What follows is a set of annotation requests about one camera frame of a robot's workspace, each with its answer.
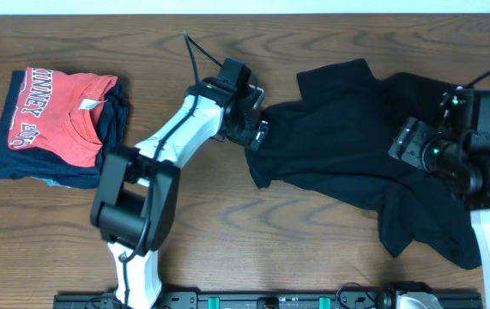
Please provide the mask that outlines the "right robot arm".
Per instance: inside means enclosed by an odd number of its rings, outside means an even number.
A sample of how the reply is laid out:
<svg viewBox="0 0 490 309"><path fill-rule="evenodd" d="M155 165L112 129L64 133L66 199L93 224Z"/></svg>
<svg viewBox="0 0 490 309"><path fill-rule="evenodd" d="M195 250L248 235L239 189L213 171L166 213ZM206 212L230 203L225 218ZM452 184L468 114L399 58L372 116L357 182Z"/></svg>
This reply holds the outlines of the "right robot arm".
<svg viewBox="0 0 490 309"><path fill-rule="evenodd" d="M459 87L445 94L440 106L438 124L408 118L389 154L449 180L463 195L490 308L490 90Z"/></svg>

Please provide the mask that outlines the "black t-shirt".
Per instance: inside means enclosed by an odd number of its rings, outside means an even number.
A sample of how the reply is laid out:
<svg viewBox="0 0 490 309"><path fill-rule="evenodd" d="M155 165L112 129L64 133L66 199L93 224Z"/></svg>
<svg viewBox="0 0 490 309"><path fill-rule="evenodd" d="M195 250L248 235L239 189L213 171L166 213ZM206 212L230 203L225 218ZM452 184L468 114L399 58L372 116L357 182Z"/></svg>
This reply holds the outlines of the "black t-shirt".
<svg viewBox="0 0 490 309"><path fill-rule="evenodd" d="M378 215L392 256L414 242L472 270L481 255L468 212L452 187L390 156L407 118L429 124L453 85L407 72L377 79L366 60L301 72L301 98L263 110L269 130L245 158L259 188L279 180Z"/></svg>

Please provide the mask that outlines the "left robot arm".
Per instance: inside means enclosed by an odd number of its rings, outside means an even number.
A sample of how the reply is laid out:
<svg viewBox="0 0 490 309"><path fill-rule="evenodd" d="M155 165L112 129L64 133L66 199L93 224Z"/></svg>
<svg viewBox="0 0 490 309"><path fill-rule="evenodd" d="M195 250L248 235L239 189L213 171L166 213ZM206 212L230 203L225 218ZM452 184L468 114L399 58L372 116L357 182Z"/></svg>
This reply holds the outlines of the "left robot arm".
<svg viewBox="0 0 490 309"><path fill-rule="evenodd" d="M115 307L151 308L160 298L159 249L174 222L183 167L216 135L258 149L269 128L257 118L263 99L263 89L250 84L199 82L155 134L107 155L90 222L115 261Z"/></svg>

